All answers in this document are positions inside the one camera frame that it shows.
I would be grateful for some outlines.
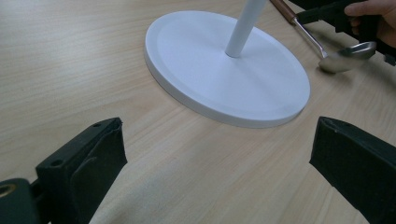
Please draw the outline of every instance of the finger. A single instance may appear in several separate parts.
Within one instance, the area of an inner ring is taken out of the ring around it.
[[[359,35],[359,28],[358,27],[352,27],[352,33],[354,35]]]
[[[354,17],[351,18],[349,22],[352,27],[357,27],[361,24],[361,19],[359,17]]]
[[[387,11],[386,5],[382,1],[364,1],[353,3],[344,9],[348,16],[358,17],[363,15],[383,15]]]

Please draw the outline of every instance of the table surface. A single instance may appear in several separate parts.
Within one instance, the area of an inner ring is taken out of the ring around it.
[[[238,18],[245,0],[0,2],[0,179],[35,166],[85,128],[120,117],[128,163],[92,223],[367,223],[309,164],[319,116],[396,145],[396,69],[377,53],[337,75],[268,2],[256,27],[303,65],[311,96],[291,122],[247,129],[197,114],[168,95],[144,59],[162,15]],[[288,2],[296,11],[301,10]],[[307,25],[327,51],[357,41]]]

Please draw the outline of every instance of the screw hole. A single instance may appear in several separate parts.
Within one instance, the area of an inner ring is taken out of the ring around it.
[[[14,184],[7,184],[0,186],[0,198],[6,197],[8,194],[12,193],[17,186]]]
[[[56,160],[56,161],[53,161],[50,165],[51,166],[60,166],[60,165],[62,165],[62,163],[64,163],[64,161]]]

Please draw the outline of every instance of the hand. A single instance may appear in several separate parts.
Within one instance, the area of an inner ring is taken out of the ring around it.
[[[359,34],[363,15],[381,15],[376,36],[389,46],[396,48],[396,0],[368,0],[350,4],[345,8],[345,13],[353,17],[351,20],[352,31]]]

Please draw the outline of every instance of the black object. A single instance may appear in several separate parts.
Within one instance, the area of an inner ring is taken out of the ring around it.
[[[370,223],[396,223],[396,147],[320,117],[310,163]]]
[[[36,167],[0,182],[0,223],[86,224],[127,163],[119,118],[93,124]]]
[[[396,65],[396,49],[385,44],[376,38],[376,29],[380,16],[363,16],[361,17],[360,34],[354,35],[348,20],[344,13],[344,8],[354,2],[362,0],[290,0],[292,3],[305,9],[297,13],[298,20],[301,24],[307,24],[315,21],[326,21],[335,28],[336,33],[344,32],[359,41],[375,41],[376,49],[385,56],[385,62]]]

